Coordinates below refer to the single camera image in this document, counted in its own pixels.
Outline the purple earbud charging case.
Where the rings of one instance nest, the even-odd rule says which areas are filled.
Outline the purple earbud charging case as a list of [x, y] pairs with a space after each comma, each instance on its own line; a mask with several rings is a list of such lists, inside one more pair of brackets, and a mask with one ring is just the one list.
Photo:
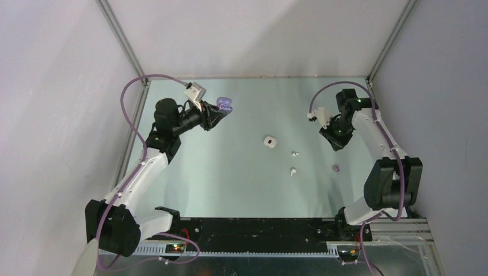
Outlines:
[[216, 106], [220, 110], [224, 110], [225, 112], [232, 112], [233, 107], [232, 107], [232, 99], [228, 97], [218, 97], [216, 100]]

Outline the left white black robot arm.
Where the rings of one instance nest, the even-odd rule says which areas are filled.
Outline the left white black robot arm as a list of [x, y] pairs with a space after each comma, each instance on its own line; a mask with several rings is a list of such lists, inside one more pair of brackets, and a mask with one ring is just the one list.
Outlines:
[[156, 207], [152, 213], [136, 218], [135, 209], [156, 176], [175, 157], [180, 136], [196, 126], [211, 130], [229, 115], [232, 100], [219, 97], [216, 104], [201, 101], [185, 110], [172, 98], [155, 105], [154, 122], [132, 171], [102, 200], [90, 200], [85, 207], [87, 241], [98, 240], [101, 250], [123, 257], [131, 256], [138, 244], [158, 233], [176, 239], [182, 232], [176, 210]]

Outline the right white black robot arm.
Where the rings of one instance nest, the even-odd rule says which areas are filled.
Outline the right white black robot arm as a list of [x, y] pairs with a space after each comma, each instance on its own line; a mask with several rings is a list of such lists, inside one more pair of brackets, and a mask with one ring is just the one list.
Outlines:
[[372, 97], [359, 98], [354, 89], [343, 89], [336, 101], [338, 114], [319, 107], [309, 111], [308, 119], [319, 122], [319, 133], [334, 151], [344, 149], [358, 134], [374, 162], [363, 196], [342, 208], [339, 216], [343, 219], [334, 226], [338, 238], [350, 240], [357, 234], [358, 225], [370, 223], [387, 209], [397, 210], [394, 219], [398, 220], [404, 209], [417, 202], [423, 164], [398, 145]]

